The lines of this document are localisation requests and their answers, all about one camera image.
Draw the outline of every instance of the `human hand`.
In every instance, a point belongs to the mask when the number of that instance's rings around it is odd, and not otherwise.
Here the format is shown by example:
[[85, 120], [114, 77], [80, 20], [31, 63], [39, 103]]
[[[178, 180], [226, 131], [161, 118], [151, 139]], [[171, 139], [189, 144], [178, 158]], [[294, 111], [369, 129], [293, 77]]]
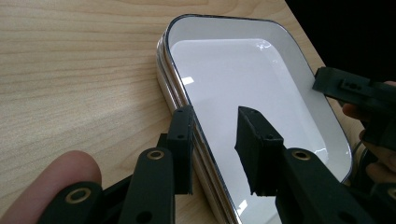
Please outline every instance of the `human hand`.
[[[388, 81], [389, 85], [396, 86], [396, 82]], [[343, 112], [353, 119], [370, 122], [371, 114], [350, 104], [343, 106]], [[366, 172], [375, 183], [396, 183], [396, 152], [384, 147], [378, 147], [363, 141], [363, 144], [378, 158], [377, 162], [367, 166]]]
[[102, 183], [96, 161], [82, 151], [69, 151], [53, 161], [20, 195], [0, 219], [6, 223], [37, 223], [56, 194], [81, 181]]

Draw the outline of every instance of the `fingertip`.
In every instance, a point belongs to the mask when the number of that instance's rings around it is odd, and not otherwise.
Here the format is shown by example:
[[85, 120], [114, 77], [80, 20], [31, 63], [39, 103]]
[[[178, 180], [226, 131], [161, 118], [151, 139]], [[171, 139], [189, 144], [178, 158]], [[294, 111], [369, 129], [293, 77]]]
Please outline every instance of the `fingertip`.
[[88, 153], [68, 151], [53, 161], [5, 212], [0, 223], [37, 223], [62, 189], [81, 181], [101, 184], [98, 164]]
[[375, 183], [396, 183], [396, 174], [381, 162], [369, 164], [366, 173]]
[[369, 112], [364, 111], [352, 104], [344, 104], [342, 110], [345, 115], [353, 119], [359, 119], [361, 121], [369, 121], [371, 118], [371, 114]]
[[[359, 133], [359, 139], [360, 139], [360, 140], [363, 139], [363, 136], [364, 136], [364, 133], [365, 133], [365, 132], [366, 132], [366, 130], [363, 130], [363, 131], [361, 131], [361, 132]], [[369, 144], [369, 143], [367, 143], [367, 142], [363, 142], [363, 144], [364, 144], [365, 146], [371, 145], [371, 144]]]
[[384, 83], [390, 85], [390, 86], [396, 86], [396, 82], [395, 81], [385, 81]]

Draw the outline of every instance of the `white rectangular dish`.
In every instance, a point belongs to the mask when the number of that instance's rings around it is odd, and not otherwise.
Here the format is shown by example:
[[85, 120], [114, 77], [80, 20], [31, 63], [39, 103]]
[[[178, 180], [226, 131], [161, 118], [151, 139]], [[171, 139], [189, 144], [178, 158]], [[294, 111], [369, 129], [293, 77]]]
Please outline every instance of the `white rectangular dish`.
[[344, 133], [292, 36], [273, 21], [183, 15], [158, 45], [158, 79], [172, 109], [196, 113], [194, 162], [220, 222], [278, 223], [275, 199], [250, 195], [234, 145], [238, 106], [259, 110], [285, 147], [316, 153], [342, 181]]

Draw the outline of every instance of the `white tray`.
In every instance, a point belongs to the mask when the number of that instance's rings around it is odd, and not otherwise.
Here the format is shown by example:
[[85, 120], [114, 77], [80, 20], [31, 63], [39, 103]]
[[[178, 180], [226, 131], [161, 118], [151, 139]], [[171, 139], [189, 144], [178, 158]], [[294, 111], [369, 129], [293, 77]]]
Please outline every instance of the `white tray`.
[[284, 137], [285, 147], [311, 150], [338, 180], [347, 176], [351, 156], [344, 133], [325, 97], [311, 90], [312, 71], [282, 26], [187, 15], [170, 24], [163, 41], [162, 57], [170, 61], [163, 66], [183, 83], [238, 222], [278, 222], [274, 198], [249, 194], [234, 150], [240, 105], [261, 111]]

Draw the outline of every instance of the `black plastic bracket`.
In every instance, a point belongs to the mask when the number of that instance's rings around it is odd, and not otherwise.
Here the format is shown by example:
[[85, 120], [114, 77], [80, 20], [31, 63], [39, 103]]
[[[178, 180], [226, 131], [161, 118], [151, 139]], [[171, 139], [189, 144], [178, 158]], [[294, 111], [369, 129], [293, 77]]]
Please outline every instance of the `black plastic bracket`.
[[321, 67], [313, 89], [372, 113], [363, 140], [396, 150], [396, 87], [339, 69]]
[[175, 194], [192, 193], [192, 106], [173, 114], [168, 133], [143, 151], [134, 174], [106, 190], [71, 185], [52, 200], [38, 223], [175, 223]]
[[259, 111], [242, 106], [238, 111], [235, 149], [250, 190], [276, 196], [282, 223], [368, 224], [396, 218], [396, 184], [377, 185], [370, 195], [350, 193], [314, 153], [283, 147], [282, 136]]

